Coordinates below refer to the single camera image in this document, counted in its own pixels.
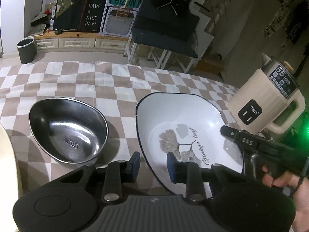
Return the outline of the person's right hand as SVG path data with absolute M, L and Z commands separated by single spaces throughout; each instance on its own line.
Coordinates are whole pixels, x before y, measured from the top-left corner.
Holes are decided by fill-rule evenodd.
M 262 167 L 265 175 L 262 178 L 262 183 L 268 187 L 290 187 L 292 188 L 292 200 L 295 205 L 296 215 L 292 224 L 293 231 L 308 231 L 309 229 L 309 191 L 308 178 L 305 177 L 299 184 L 300 177 L 290 171 L 284 172 L 280 177 L 274 179 L 268 170 L 268 166 Z

